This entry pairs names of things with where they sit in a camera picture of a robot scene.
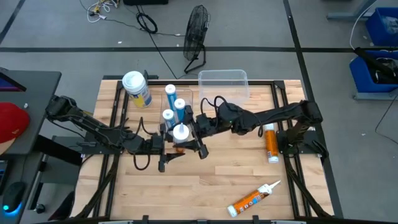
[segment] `concrete floor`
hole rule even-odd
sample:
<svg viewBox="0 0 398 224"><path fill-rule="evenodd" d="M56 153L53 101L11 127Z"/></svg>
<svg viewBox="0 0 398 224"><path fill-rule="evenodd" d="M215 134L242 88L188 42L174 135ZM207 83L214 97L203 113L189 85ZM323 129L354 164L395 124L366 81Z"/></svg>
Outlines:
<svg viewBox="0 0 398 224"><path fill-rule="evenodd" d="M86 7L95 2L82 1ZM333 11L352 11L360 2L290 0L301 46L348 48L353 23L327 21L325 16ZM206 46L294 47L282 0L170 0L168 5L144 6L144 10L157 22L161 32L183 34L192 8L199 4L211 13ZM0 30L16 5L15 0L0 1ZM379 0L376 6L398 7L398 2ZM112 9L107 16L137 25L135 15L124 6ZM154 39L160 47L183 45L181 37L157 35ZM353 45L371 46L363 22L358 23ZM122 24L88 23L78 0L26 0L0 50L4 47L153 47L153 44L145 32ZM187 61L182 53L164 52L163 55L176 75L183 75ZM203 70L240 68L250 79L302 79L293 52L208 52L207 57ZM398 147L374 133L389 102L352 99L355 86L348 67L352 58L351 53L304 53L315 99L325 119L322 126L343 214L345 218L398 222L395 209L398 195L394 192L398 183L395 172ZM76 99L79 107L88 111L94 110L103 75L146 69L162 79L172 78L157 52L1 52L0 67L61 71L56 94ZM393 106L379 128L394 139L398 139L394 128L398 125L397 110L398 105ZM48 123L41 133L47 137L73 136ZM65 186L59 188L59 191L69 190ZM62 198L44 195L39 201L57 204ZM47 218L30 216L37 222Z"/></svg>

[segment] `blue crate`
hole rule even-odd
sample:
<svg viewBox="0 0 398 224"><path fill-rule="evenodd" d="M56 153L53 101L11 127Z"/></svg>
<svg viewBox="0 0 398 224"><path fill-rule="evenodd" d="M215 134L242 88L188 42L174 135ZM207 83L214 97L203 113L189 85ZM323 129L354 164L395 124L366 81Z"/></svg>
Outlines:
<svg viewBox="0 0 398 224"><path fill-rule="evenodd" d="M398 35L390 34L384 25L381 17L390 16L398 18L398 7L379 7L373 15L366 21L366 28L372 38L374 45L378 46L397 46Z"/></svg>
<svg viewBox="0 0 398 224"><path fill-rule="evenodd" d="M398 52L366 51L374 58L393 58L398 60ZM376 84L373 82L366 62L361 57L356 57L350 64L358 93L389 93L398 88L398 84Z"/></svg>

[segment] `electric fan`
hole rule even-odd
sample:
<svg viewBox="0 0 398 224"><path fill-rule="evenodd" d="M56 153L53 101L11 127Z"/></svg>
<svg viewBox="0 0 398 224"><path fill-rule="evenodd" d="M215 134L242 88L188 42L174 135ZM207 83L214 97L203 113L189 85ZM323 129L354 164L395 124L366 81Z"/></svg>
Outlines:
<svg viewBox="0 0 398 224"><path fill-rule="evenodd" d="M184 40L184 57L190 60L190 63L184 69L185 73L202 67L206 64L206 48L203 45L205 41L206 31L208 28L207 9L203 6L195 6L188 21L187 32ZM200 51L203 49L203 63L195 68L189 68L192 62L198 60Z"/></svg>

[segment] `wooden table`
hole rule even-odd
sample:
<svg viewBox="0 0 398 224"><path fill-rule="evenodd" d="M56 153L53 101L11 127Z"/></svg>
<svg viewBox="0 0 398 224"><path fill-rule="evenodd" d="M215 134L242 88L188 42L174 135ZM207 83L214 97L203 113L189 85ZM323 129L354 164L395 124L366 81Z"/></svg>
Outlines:
<svg viewBox="0 0 398 224"><path fill-rule="evenodd" d="M117 80L103 80L99 89L94 117L105 124L110 122L116 83ZM285 80L285 85L289 103L305 98L300 80ZM199 114L198 86L177 85L177 88L193 91L193 110ZM129 102L127 126L132 130L136 130L141 116L148 131L158 130L164 86L150 86L150 92L153 102L148 108L139 109ZM123 96L119 102L119 113ZM243 108L253 112L273 109L271 87L250 86L250 99ZM215 115L210 108L205 113ZM149 138L143 131L139 134ZM205 138L204 142L210 153L206 159L201 160L197 153L188 151L185 156L167 164L164 173L157 170L158 156L152 156L148 169L139 171L134 168L132 156L125 152L119 161L111 219L141 220L143 215L149 215L150 220L251 220L253 215L258 215L261 220L293 219L283 158L280 156L278 164L268 163L265 140L257 136L257 130L245 136L226 132ZM167 150L173 151L171 144L167 144ZM102 158L101 155L93 156L81 168L72 216L82 210L95 192ZM320 159L315 154L302 154L300 158L308 190L325 211L333 214ZM146 162L147 156L138 156L139 166L144 166ZM236 218L230 217L226 209L228 205L259 186L277 180L282 182L271 196ZM107 193L106 190L100 214L104 213ZM296 194L300 214L303 215L303 203L297 188Z"/></svg>

